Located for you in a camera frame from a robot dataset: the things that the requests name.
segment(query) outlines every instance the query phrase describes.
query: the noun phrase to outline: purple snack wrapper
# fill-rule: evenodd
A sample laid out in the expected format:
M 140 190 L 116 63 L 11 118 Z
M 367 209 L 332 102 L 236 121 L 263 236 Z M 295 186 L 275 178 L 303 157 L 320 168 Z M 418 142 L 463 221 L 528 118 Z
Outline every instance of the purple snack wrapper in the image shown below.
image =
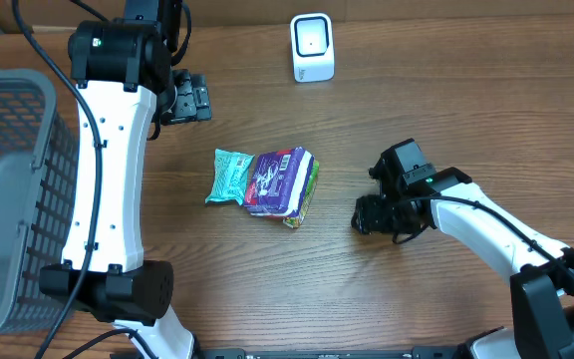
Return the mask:
M 303 200 L 305 199 L 305 194 L 307 192 L 307 185 L 309 184 L 309 176 L 311 175 L 311 171 L 314 168 L 314 157 L 311 157 L 309 160 L 309 165 L 307 166 L 307 177 L 305 179 L 305 184 L 300 190 L 300 198 L 298 199 L 298 208 L 296 210 L 292 210 L 291 213 L 285 215 L 286 217 L 297 217 L 300 214 L 300 208 L 303 205 Z
M 278 214 L 289 209 L 294 182 L 305 153 L 305 149 L 298 147 L 258 157 L 243 203 L 249 212 Z

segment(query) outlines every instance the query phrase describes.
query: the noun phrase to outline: white device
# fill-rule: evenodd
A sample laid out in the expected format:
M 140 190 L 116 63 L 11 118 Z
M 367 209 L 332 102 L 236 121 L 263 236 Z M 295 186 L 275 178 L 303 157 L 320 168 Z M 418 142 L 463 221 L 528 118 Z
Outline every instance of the white device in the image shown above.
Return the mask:
M 331 19 L 323 13 L 303 14 L 291 20 L 291 52 L 297 82 L 334 77 L 334 36 Z

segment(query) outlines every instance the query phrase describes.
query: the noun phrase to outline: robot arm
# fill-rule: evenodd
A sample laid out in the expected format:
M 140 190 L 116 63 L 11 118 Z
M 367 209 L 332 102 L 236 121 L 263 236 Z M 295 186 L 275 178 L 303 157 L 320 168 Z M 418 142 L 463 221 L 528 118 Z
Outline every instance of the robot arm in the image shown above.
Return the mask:
M 159 125 L 211 117 L 204 79 L 171 68 L 186 46 L 172 55 L 180 11 L 177 0 L 128 0 L 124 19 L 85 21 L 68 46 L 71 77 L 96 119 L 104 159 L 94 252 L 73 308 L 136 331 L 147 347 L 131 338 L 142 355 L 151 351 L 161 359 L 191 358 L 195 341 L 170 306 L 171 264 L 144 260 L 140 203 L 147 132 L 151 123 L 157 133 Z M 44 294 L 63 302 L 84 263 L 96 178 L 89 119 L 79 111 L 73 223 L 62 263 L 43 267 L 39 280 Z
M 475 183 L 459 183 L 442 190 L 440 194 L 477 201 L 492 208 L 555 257 L 561 257 L 564 254 L 562 249 L 568 247 L 563 242 L 551 239 L 522 223 L 490 200 Z M 525 265 L 540 266 L 548 262 L 513 231 L 483 210 L 437 199 L 431 201 L 430 212 L 433 223 L 439 230 L 466 245 L 506 284 L 509 284 L 510 276 L 519 273 Z
M 384 151 L 369 173 L 380 181 L 381 192 L 357 199 L 352 226 L 360 233 L 415 237 L 429 226 L 438 228 L 470 248 L 509 284 L 514 332 L 501 329 L 476 337 L 462 345 L 464 357 L 574 359 L 574 306 L 564 308 L 558 298 L 564 293 L 574 296 L 574 248 L 519 221 L 460 170 L 437 172 L 413 139 Z M 514 229 L 536 244 L 527 243 Z

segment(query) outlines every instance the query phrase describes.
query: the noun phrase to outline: green package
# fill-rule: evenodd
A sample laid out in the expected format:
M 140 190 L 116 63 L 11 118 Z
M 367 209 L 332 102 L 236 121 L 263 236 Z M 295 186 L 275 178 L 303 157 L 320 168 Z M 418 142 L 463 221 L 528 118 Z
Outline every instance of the green package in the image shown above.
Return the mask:
M 309 210 L 309 203 L 311 203 L 311 198 L 314 196 L 314 191 L 316 190 L 316 184 L 318 184 L 318 169 L 320 164 L 318 161 L 314 161 L 314 166 L 311 168 L 311 174 L 307 182 L 307 191 L 305 192 L 305 198 L 300 206 L 300 211 L 295 217 L 284 217 L 283 223 L 285 223 L 290 228 L 298 228 L 304 221 L 305 215 Z
M 247 189 L 249 166 L 253 160 L 254 156 L 251 155 L 216 149 L 214 186 L 205 203 L 235 200 L 238 205 L 242 205 Z

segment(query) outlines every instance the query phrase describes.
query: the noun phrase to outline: teal wrapper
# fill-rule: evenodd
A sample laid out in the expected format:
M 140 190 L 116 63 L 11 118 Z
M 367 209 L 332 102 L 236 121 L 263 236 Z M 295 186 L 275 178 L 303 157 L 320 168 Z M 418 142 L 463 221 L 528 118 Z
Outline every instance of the teal wrapper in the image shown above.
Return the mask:
M 235 200 L 238 205 L 242 205 L 247 189 L 249 166 L 253 160 L 254 156 L 251 155 L 216 149 L 214 186 L 205 203 Z

